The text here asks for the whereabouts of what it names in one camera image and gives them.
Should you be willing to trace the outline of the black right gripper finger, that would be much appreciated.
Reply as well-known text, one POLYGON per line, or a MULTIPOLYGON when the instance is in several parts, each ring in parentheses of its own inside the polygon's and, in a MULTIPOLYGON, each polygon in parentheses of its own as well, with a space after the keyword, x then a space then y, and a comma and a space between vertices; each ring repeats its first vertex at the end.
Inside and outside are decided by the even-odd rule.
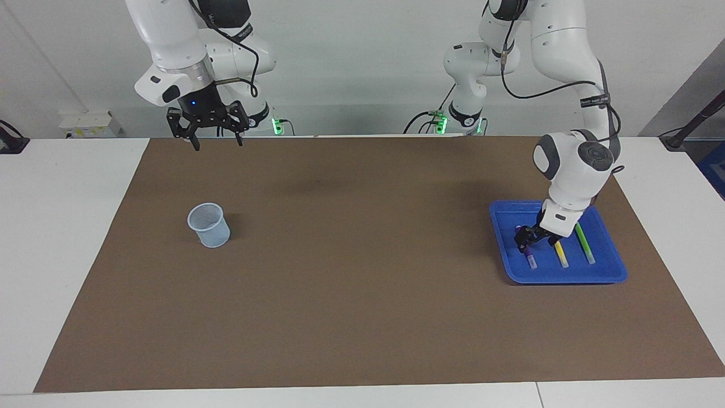
POLYGON ((199 151, 200 144, 196 135, 197 129, 199 129, 199 122, 192 114, 189 124, 183 126, 181 123, 182 118, 188 119, 181 109, 168 109, 168 125, 170 126, 172 135, 175 138, 189 142, 195 151, 199 151))
POLYGON ((233 101, 225 107, 224 129, 234 133, 238 146, 244 145, 244 134, 249 130, 249 118, 240 101, 233 101))

